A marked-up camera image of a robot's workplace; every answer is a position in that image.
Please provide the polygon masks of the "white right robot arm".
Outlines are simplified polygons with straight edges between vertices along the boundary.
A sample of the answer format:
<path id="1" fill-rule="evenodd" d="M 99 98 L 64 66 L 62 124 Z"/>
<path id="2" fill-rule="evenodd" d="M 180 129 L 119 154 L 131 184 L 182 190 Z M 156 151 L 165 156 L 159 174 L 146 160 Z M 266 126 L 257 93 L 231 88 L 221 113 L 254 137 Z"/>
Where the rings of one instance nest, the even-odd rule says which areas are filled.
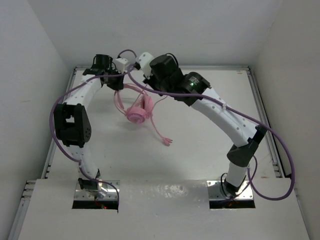
<path id="1" fill-rule="evenodd" d="M 246 122 L 239 115 L 229 111 L 210 83 L 199 73 L 184 74 L 175 57 L 163 54 L 158 57 L 142 53 L 137 62 L 145 77 L 144 83 L 153 90 L 183 94 L 174 99 L 202 113 L 216 124 L 233 142 L 227 153 L 229 168 L 221 183 L 226 197 L 234 197 L 243 184 L 250 160 L 266 134 L 261 125 Z"/>

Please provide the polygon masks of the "pink headphones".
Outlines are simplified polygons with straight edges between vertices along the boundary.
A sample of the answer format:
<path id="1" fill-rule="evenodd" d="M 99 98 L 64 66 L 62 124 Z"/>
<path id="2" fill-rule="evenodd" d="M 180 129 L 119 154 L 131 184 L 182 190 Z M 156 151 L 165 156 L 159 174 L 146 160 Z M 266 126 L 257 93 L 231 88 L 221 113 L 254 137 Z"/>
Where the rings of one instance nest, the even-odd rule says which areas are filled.
<path id="1" fill-rule="evenodd" d="M 133 104 L 125 109 L 120 91 L 118 90 L 114 92 L 114 105 L 127 118 L 127 120 L 134 124 L 142 124 L 145 120 L 152 118 L 154 103 L 146 91 L 133 83 L 125 83 L 124 89 L 130 89 L 139 93 Z"/>

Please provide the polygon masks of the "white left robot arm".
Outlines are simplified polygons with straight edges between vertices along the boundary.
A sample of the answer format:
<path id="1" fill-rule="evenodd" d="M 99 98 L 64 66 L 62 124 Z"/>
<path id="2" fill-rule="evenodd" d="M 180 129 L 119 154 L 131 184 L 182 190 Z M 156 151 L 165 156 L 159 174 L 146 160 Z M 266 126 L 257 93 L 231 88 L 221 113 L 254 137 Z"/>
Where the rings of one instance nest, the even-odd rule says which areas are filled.
<path id="1" fill-rule="evenodd" d="M 127 59 L 120 56 L 112 58 L 96 54 L 91 67 L 82 73 L 79 85 L 70 89 L 68 97 L 58 102 L 51 113 L 56 139 L 68 150 L 68 158 L 77 163 L 80 189 L 95 200 L 102 199 L 112 184 L 101 180 L 100 170 L 91 156 L 88 142 L 92 136 L 92 127 L 87 108 L 103 86 L 112 90 L 124 88 L 128 63 Z"/>

